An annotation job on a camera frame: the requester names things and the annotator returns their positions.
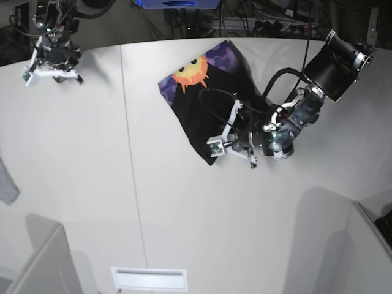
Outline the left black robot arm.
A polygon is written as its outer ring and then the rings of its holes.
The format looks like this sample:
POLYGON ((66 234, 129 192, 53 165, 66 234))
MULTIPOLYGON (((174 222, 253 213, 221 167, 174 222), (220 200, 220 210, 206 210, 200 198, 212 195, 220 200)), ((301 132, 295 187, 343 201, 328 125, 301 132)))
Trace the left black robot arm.
POLYGON ((222 152, 230 152, 256 167, 255 150, 279 161, 294 153, 294 141, 304 128, 313 125, 320 116, 326 99, 337 102, 354 84, 360 72, 371 62, 375 46, 342 38, 332 29, 324 46, 302 71, 286 67, 276 72, 262 92, 266 110, 248 107, 235 99, 237 114, 244 122, 231 116, 220 143, 222 152), (267 102, 269 93, 284 74, 292 74, 304 83, 291 90, 281 104, 267 102))

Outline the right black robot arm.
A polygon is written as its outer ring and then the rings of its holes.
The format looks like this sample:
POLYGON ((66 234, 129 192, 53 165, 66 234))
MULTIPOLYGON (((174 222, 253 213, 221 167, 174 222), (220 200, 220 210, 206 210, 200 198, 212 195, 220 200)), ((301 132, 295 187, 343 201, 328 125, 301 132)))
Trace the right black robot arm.
POLYGON ((106 14, 114 1, 93 1, 96 13, 77 10, 77 1, 39 1, 33 18, 38 29, 34 51, 22 73, 26 86, 32 86, 40 78, 49 77, 57 83, 76 80, 82 84, 77 65, 81 58, 80 47, 71 40, 79 29, 81 19, 93 20, 106 14))

